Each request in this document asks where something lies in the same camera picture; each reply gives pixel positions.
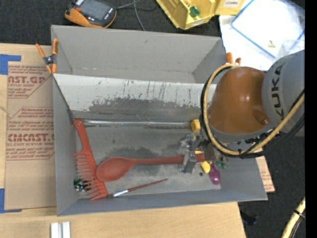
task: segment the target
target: purple object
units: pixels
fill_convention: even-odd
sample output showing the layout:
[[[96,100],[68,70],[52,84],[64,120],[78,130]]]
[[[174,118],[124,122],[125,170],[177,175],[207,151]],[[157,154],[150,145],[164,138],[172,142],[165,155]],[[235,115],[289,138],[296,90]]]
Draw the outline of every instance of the purple object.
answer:
[[[209,173],[210,180],[214,185],[218,185],[220,183],[220,172],[218,169],[214,166],[214,164],[211,164],[211,171]]]

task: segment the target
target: blue tape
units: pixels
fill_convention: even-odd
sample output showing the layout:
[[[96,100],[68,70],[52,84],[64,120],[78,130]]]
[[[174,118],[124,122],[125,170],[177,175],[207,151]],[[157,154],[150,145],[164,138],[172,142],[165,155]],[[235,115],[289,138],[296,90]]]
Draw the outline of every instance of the blue tape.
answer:
[[[21,210],[4,210],[4,188],[0,188],[0,213],[20,212]]]
[[[8,75],[8,62],[21,61],[21,56],[0,55],[0,75]]]

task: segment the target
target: black carpet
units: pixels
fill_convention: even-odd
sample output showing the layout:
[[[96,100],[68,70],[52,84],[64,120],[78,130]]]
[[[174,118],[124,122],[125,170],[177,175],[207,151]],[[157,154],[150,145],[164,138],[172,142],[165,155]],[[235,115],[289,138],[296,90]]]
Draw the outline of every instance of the black carpet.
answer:
[[[63,15],[70,1],[0,0],[0,42],[50,45],[52,24],[71,25]],[[121,6],[133,0],[105,1]],[[291,1],[305,9],[305,0]],[[146,31],[221,36],[217,16],[207,24],[184,31],[174,27],[155,0],[142,0],[137,9]],[[133,7],[118,11],[111,28],[142,31]],[[254,225],[245,225],[247,238],[280,237],[293,210],[306,196],[304,137],[293,137],[267,154],[266,160],[276,191],[268,195],[268,201],[239,203],[243,213],[257,217]],[[305,222],[295,237],[306,237]]]

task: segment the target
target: red plastic rake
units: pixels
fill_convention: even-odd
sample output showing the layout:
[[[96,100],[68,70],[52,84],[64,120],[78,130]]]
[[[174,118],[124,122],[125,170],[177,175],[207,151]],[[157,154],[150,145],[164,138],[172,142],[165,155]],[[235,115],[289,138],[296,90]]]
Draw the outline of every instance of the red plastic rake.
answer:
[[[108,195],[106,186],[96,177],[97,165],[90,148],[85,125],[80,119],[76,119],[74,125],[83,146],[81,152],[74,154],[79,178],[83,181],[91,201],[106,197]]]

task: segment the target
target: red spoon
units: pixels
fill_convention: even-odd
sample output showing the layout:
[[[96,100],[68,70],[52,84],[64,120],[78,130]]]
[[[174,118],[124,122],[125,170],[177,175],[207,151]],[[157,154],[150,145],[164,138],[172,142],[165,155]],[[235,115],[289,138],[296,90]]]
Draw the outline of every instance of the red spoon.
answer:
[[[205,160],[204,154],[196,155],[197,161]],[[130,159],[113,157],[103,161],[97,168],[96,176],[104,182],[115,181],[125,176],[136,165],[182,164],[184,155],[153,159]]]

